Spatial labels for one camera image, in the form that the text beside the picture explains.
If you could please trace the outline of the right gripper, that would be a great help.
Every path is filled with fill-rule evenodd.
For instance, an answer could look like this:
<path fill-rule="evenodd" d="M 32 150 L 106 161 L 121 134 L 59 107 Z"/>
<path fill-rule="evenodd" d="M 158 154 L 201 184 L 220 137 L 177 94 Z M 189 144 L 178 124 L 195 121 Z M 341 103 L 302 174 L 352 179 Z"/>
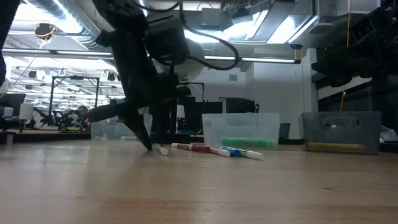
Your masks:
<path fill-rule="evenodd" d="M 351 81 L 351 67 L 361 78 L 375 76 L 382 65 L 380 43 L 376 39 L 362 40 L 354 44 L 349 51 L 349 60 L 345 58 L 329 58 L 312 63 L 312 69 L 329 76 L 331 87 L 340 87 Z"/>

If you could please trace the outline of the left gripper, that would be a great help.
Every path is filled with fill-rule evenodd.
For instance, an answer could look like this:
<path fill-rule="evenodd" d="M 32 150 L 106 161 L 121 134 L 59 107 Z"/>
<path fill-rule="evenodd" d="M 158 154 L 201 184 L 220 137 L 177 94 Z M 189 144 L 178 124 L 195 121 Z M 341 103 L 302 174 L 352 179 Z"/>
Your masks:
<path fill-rule="evenodd" d="M 99 106 L 87 114 L 91 122 L 118 116 L 148 150 L 152 150 L 150 134 L 152 115 L 149 103 L 154 99 L 157 71 L 147 56 L 144 45 L 146 28 L 102 30 L 96 42 L 111 47 L 124 90 L 124 103 Z"/>

